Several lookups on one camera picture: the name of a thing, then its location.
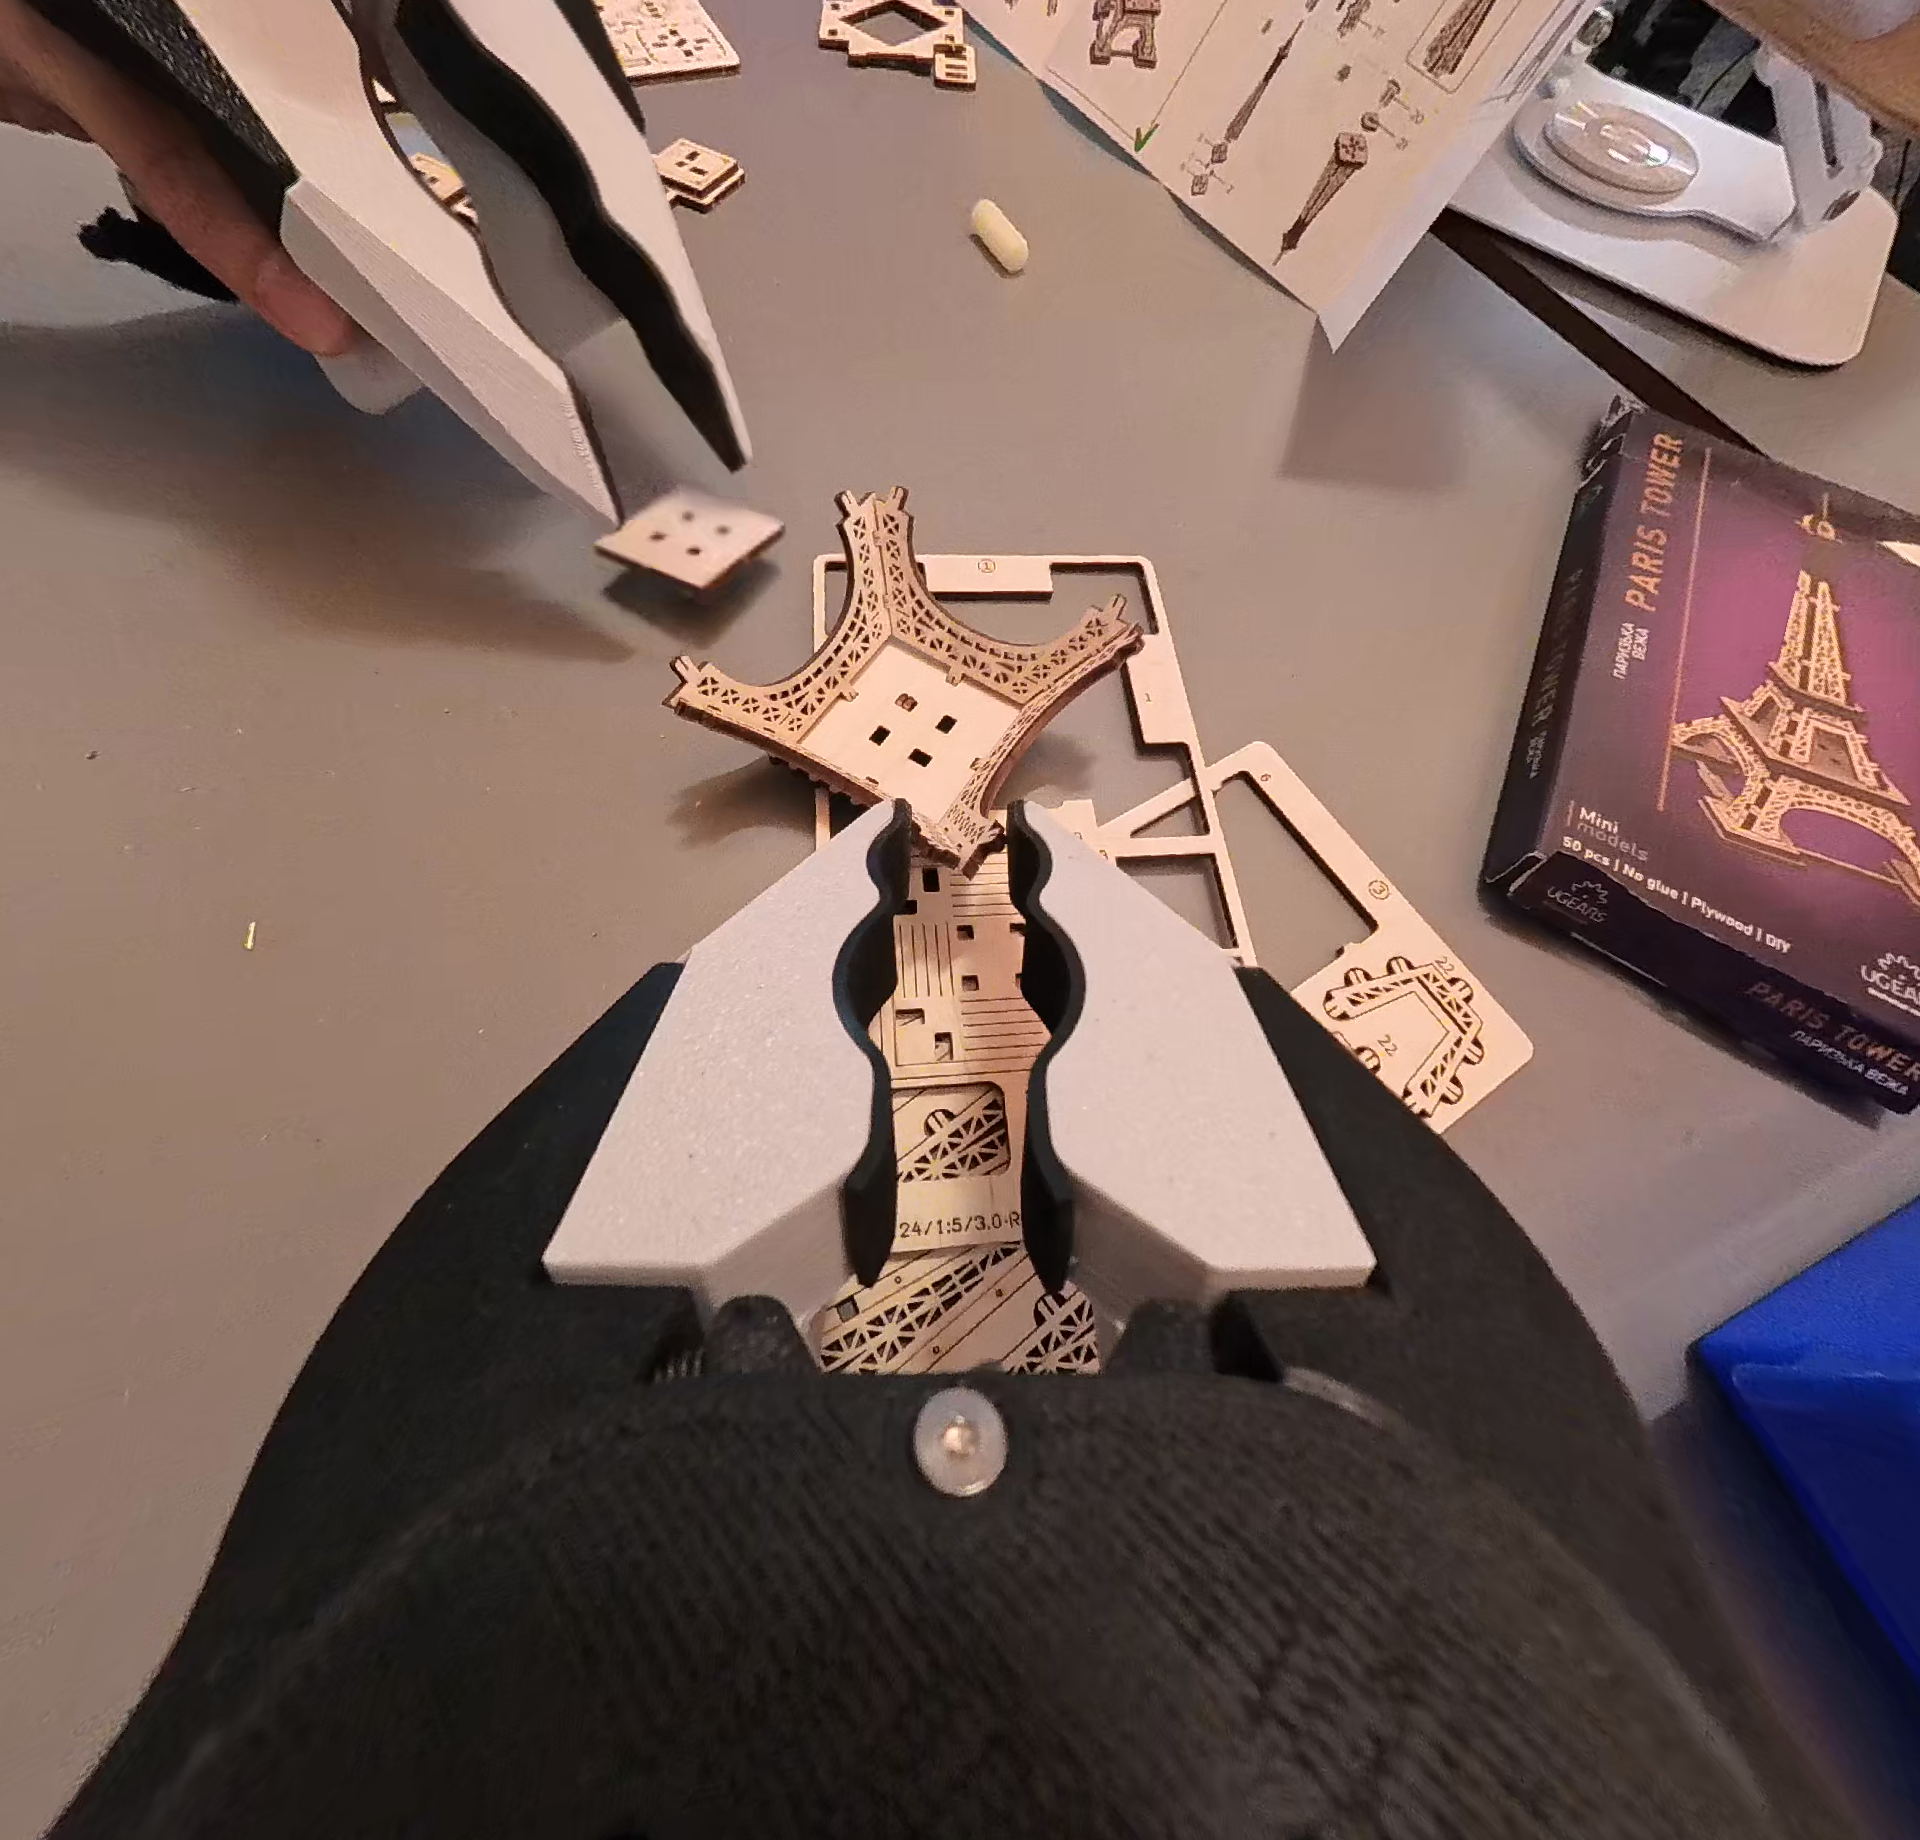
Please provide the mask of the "small wooden parts offcut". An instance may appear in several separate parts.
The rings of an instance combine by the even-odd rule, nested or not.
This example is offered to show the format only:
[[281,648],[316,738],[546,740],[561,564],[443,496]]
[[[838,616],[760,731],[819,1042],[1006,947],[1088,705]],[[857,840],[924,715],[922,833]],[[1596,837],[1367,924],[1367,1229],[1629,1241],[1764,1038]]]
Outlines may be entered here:
[[377,78],[367,78],[374,116],[401,158],[419,179],[434,204],[450,212],[456,220],[464,220],[466,229],[477,231],[477,215],[466,196],[466,184],[456,168],[445,158],[432,141],[417,116],[407,110],[397,95]]

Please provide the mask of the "engraved wooden parts sheet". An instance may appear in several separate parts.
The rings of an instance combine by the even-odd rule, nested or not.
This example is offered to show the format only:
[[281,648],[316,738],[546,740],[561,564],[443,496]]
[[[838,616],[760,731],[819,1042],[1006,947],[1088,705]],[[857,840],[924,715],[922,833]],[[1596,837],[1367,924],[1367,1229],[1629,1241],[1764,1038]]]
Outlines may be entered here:
[[897,987],[871,1023],[897,1158],[893,1252],[819,1311],[827,1373],[1095,1373],[1095,1311],[1051,1295],[1022,1250],[1027,1077],[1043,1023],[1019,993],[1022,914],[1005,850],[909,877]]

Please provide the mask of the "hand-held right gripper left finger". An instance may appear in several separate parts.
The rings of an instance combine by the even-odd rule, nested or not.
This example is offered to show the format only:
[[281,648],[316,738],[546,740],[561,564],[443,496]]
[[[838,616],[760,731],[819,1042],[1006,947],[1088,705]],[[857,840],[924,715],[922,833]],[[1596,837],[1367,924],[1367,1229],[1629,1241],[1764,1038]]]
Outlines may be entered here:
[[876,803],[699,940],[541,1265],[556,1283],[678,1286],[799,1326],[880,1274],[897,1227],[892,1074],[913,825]]

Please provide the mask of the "blue plastic bin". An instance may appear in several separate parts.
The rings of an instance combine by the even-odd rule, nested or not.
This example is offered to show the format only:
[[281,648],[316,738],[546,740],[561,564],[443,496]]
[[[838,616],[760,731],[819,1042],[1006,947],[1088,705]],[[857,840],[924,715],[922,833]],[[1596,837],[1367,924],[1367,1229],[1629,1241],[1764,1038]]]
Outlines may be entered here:
[[1692,1347],[1863,1610],[1918,1672],[1918,1205]]

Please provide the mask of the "purple model kit box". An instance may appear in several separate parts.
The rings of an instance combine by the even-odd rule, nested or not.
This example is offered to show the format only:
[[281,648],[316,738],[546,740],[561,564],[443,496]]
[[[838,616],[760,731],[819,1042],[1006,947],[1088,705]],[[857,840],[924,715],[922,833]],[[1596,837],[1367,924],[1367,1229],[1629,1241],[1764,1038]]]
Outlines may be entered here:
[[1915,541],[1911,515],[1618,406],[1481,877],[1891,1112],[1918,1097]]

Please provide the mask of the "small dotted wooden parts sheet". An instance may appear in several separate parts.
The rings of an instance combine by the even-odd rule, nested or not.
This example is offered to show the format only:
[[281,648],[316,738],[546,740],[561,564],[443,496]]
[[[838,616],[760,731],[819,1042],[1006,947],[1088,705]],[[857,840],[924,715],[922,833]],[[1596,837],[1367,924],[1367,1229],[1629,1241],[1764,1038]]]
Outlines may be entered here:
[[592,0],[626,79],[733,76],[739,53],[699,0]]

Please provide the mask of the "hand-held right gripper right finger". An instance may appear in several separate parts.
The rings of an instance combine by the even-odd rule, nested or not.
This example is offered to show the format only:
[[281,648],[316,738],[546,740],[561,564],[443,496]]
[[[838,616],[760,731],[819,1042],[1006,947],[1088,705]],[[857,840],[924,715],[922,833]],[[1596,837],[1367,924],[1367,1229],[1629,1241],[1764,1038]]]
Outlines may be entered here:
[[1043,808],[1005,821],[1027,1083],[1022,1242],[1051,1295],[1353,1287],[1375,1258],[1228,953]]

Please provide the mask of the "folded assembly instruction sheet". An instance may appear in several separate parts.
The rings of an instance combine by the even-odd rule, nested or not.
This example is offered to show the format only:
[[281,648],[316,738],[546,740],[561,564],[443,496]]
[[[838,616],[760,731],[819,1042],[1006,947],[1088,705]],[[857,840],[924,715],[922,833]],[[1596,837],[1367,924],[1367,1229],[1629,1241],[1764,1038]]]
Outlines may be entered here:
[[955,0],[1336,348],[1601,0]]

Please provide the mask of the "wooden parts sheet with cutouts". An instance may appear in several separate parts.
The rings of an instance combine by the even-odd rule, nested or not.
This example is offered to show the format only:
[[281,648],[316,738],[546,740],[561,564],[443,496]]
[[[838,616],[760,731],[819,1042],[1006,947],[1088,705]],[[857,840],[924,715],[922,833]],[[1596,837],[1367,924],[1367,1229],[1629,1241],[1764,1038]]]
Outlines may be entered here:
[[1183,773],[1104,822],[1091,802],[1061,803],[1068,830],[1139,883],[1153,865],[1199,862],[1222,897],[1222,943],[1237,964],[1252,967],[1252,924],[1217,805],[1242,782],[1369,926],[1297,983],[1292,998],[1382,1086],[1442,1134],[1531,1059],[1521,1026],[1271,743],[1204,757],[1151,559],[925,556],[922,569],[945,601],[1049,601],[1072,575],[1131,575],[1147,639],[1123,666],[1127,700],[1139,746],[1179,751]]

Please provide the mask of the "white board stand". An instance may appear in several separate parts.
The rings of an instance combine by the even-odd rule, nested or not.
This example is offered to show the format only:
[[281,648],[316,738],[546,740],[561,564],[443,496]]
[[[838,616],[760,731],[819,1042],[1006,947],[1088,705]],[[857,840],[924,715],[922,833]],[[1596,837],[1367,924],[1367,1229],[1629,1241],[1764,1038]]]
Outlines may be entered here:
[[1451,215],[1788,364],[1859,354],[1897,235],[1881,126],[1915,141],[1918,0],[1699,0],[1752,39],[1757,134],[1621,76],[1620,0],[1524,95]]

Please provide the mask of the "square wooden plate four holes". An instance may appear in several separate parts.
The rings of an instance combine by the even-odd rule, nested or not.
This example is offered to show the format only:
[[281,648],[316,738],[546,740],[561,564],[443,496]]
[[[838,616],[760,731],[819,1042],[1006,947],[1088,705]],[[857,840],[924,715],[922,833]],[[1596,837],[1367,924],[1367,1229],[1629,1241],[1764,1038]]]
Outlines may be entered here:
[[782,532],[773,515],[681,487],[633,513],[596,550],[685,594],[709,596]]

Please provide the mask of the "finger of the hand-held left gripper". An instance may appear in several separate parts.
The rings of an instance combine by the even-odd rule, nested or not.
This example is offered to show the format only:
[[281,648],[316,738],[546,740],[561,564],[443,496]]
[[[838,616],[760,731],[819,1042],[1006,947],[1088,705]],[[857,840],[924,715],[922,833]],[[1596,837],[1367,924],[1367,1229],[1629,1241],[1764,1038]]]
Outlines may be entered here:
[[370,338],[543,490],[615,524],[564,369],[390,141],[336,0],[173,0],[294,166],[281,243]]
[[596,469],[744,469],[733,375],[596,5],[393,0],[393,92],[463,179]]

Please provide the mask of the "person's left hand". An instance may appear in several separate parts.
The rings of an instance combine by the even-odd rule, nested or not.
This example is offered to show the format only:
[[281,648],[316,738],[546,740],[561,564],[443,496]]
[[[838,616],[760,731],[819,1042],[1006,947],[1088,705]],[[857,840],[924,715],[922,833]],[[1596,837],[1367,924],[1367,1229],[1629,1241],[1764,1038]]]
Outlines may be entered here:
[[134,204],[287,341],[316,358],[359,346],[351,318],[302,275],[195,129],[25,0],[1,0],[1,120],[102,148]]

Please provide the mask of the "wooden diamond frame piece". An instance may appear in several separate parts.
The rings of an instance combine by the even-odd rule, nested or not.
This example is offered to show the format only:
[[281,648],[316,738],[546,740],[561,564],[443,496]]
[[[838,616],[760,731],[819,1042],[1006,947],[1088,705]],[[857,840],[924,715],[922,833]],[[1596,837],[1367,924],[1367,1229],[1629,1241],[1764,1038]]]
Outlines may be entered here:
[[[886,41],[873,30],[885,15],[897,15],[911,33],[900,41]],[[977,61],[967,39],[963,14],[943,0],[824,0],[819,45],[843,52],[852,68],[924,73],[945,90],[977,86]]]

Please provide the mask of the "wooden lattice tower base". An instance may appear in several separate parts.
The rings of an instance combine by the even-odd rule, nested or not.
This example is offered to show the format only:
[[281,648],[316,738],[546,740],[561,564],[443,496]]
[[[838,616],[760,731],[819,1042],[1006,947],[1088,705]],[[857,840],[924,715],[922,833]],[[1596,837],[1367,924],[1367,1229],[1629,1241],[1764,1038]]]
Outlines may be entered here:
[[1002,827],[989,802],[1033,738],[1144,644],[1121,597],[1061,639],[1015,646],[938,604],[914,557],[906,490],[841,493],[850,591],[808,665],[748,684],[676,657],[669,707],[746,740],[854,802],[903,802],[916,840],[972,873]]

